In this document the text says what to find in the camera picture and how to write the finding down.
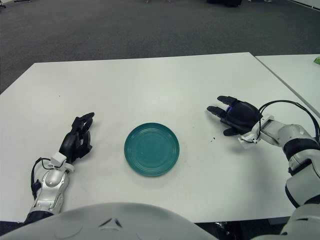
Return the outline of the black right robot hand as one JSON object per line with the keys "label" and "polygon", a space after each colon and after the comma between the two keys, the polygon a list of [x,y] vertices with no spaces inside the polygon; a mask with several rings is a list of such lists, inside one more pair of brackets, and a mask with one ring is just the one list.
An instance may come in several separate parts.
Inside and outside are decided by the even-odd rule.
{"label": "black right robot hand", "polygon": [[248,102],[223,95],[217,99],[223,104],[228,105],[226,110],[217,106],[208,106],[206,109],[211,114],[219,117],[223,124],[229,126],[229,128],[223,131],[223,135],[226,137],[243,135],[250,132],[262,117],[258,109]]}

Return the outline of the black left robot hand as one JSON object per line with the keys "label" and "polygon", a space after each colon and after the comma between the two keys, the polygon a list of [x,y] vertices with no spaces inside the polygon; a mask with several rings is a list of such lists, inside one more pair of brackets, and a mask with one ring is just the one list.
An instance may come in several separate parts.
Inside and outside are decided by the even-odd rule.
{"label": "black left robot hand", "polygon": [[71,125],[71,131],[66,134],[59,152],[66,157],[66,162],[72,164],[88,154],[91,149],[90,127],[95,113],[90,112],[81,117],[76,117]]}

